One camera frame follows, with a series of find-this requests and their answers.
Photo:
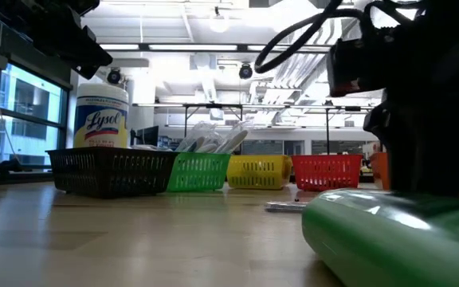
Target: ductwork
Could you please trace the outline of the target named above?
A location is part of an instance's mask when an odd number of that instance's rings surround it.
[[[194,64],[201,77],[201,85],[205,93],[206,102],[218,102],[217,90],[214,83],[214,70],[211,69],[212,58],[208,53],[196,53],[194,55]],[[218,108],[210,109],[211,120],[224,120],[224,112]]]

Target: lysol wipes container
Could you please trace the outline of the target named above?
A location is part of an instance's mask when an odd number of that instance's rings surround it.
[[[128,94],[105,84],[77,89],[74,147],[127,147]]]

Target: security camera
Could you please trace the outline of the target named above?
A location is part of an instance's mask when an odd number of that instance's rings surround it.
[[[120,69],[111,69],[111,72],[108,74],[108,83],[117,85],[121,82],[121,73]]]
[[[240,68],[240,72],[238,73],[238,76],[240,76],[242,80],[247,80],[250,77],[252,77],[253,69],[251,68],[251,65],[242,64],[242,67]]]

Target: fluorescent light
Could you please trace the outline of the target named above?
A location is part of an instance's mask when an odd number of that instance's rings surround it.
[[[182,45],[182,44],[152,44],[149,45],[150,50],[165,50],[165,51],[236,51],[236,45]]]
[[[192,128],[194,125],[193,124],[188,124],[188,128]],[[164,127],[166,128],[184,128],[185,124],[164,124]],[[217,125],[215,126],[216,128],[232,128],[233,126],[230,125]]]
[[[155,108],[174,108],[183,107],[183,104],[135,104],[138,107],[155,107]]]
[[[355,6],[353,6],[351,3],[341,4],[338,6],[338,9],[351,9],[351,8],[355,8]]]
[[[239,60],[226,60],[226,59],[218,59],[217,65],[240,65],[242,62]]]
[[[290,108],[310,108],[310,109],[326,109],[326,108],[334,108],[332,106],[302,106],[302,105],[293,105]]]
[[[243,108],[286,108],[283,104],[243,104]]]
[[[273,52],[283,52],[290,45],[276,45],[272,48]],[[264,45],[248,45],[247,49],[249,51],[262,51],[265,48]],[[304,53],[328,53],[331,49],[330,45],[305,45],[300,48],[297,52],[304,52]]]
[[[139,50],[139,45],[137,44],[102,44],[100,45],[104,50]]]
[[[275,128],[275,129],[294,129],[294,128],[300,128],[297,126],[272,126],[270,128]]]

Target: green plastic bottle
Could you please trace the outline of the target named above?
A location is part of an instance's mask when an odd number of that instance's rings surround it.
[[[302,227],[347,286],[459,287],[459,199],[327,191],[306,206]]]

